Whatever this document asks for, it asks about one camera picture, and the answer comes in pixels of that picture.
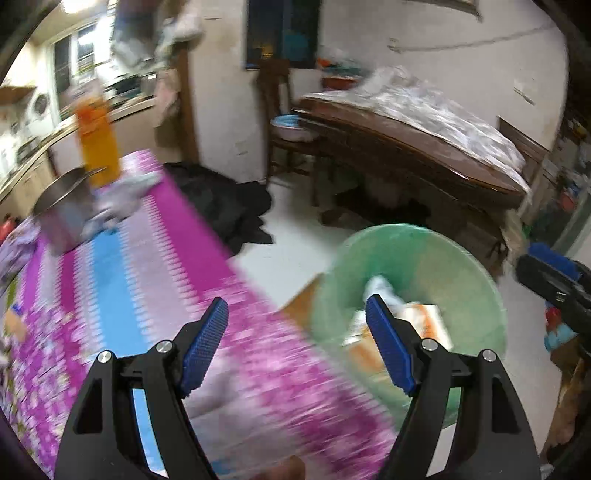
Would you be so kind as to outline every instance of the metal pot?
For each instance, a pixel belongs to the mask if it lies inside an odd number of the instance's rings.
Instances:
[[[88,179],[103,170],[70,170],[49,185],[37,200],[33,216],[54,255],[69,252],[84,243],[85,224],[95,216],[95,197]]]

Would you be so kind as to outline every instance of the table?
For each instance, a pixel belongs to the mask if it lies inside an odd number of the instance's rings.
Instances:
[[[327,154],[362,172],[428,182],[477,207],[517,208],[525,197],[506,174],[397,120],[317,99],[303,99],[296,111],[303,127],[323,137]]]
[[[479,252],[488,252],[502,241],[499,227],[504,212],[518,208],[526,195],[517,182],[439,137],[370,111],[303,99],[296,112],[303,127],[320,135],[324,155],[360,173],[396,183],[409,198],[421,192],[428,199],[431,218],[419,224],[461,243],[491,273],[500,271],[497,264],[486,265],[486,255]],[[393,223],[383,209],[366,198],[363,188],[337,195],[335,203],[336,209],[321,216],[325,225],[334,223],[343,208],[373,223]],[[471,224],[492,237],[490,245],[472,248],[460,241],[462,232]],[[502,260],[504,255],[499,252],[497,263]]]
[[[395,439],[386,409],[251,291],[149,151],[125,157],[122,167],[159,170],[164,180],[115,234],[57,258],[41,237],[2,299],[4,308],[14,299],[26,312],[29,334],[22,344],[14,341],[0,404],[33,458],[52,473],[69,410],[98,352],[143,353],[221,296],[229,304],[228,328],[202,388],[185,402],[191,419],[216,426],[196,426],[214,468],[250,478],[272,458],[296,453],[311,479],[373,478]],[[134,398],[144,449],[158,471],[147,408],[136,392]],[[228,406],[224,415],[220,404]],[[261,425],[265,432],[254,435]]]

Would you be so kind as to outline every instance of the person's hand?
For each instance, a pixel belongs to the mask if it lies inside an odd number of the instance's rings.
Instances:
[[[306,480],[306,464],[299,457],[291,456],[251,480]]]

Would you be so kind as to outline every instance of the plastic sheet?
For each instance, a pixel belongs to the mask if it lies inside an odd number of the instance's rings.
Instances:
[[[504,172],[525,192],[530,191],[519,174],[525,160],[512,142],[400,66],[378,68],[361,85],[346,92],[311,93],[304,98],[345,103],[411,125]]]

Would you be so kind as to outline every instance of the wooden chair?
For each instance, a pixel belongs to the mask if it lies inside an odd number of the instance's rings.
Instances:
[[[284,85],[287,90],[288,112],[281,111],[281,85]],[[261,108],[264,113],[264,135],[267,145],[267,172],[265,174],[265,180],[267,184],[274,174],[281,173],[282,171],[292,171],[301,175],[310,176],[312,180],[312,205],[318,206],[317,159],[320,157],[319,142],[289,142],[283,140],[275,135],[271,125],[271,121],[275,117],[289,113],[293,108],[289,60],[261,60],[256,86],[259,92]],[[279,170],[281,165],[273,160],[275,148],[281,148],[287,151],[287,166],[284,170]],[[311,172],[293,165],[294,153],[309,155],[313,158]]]

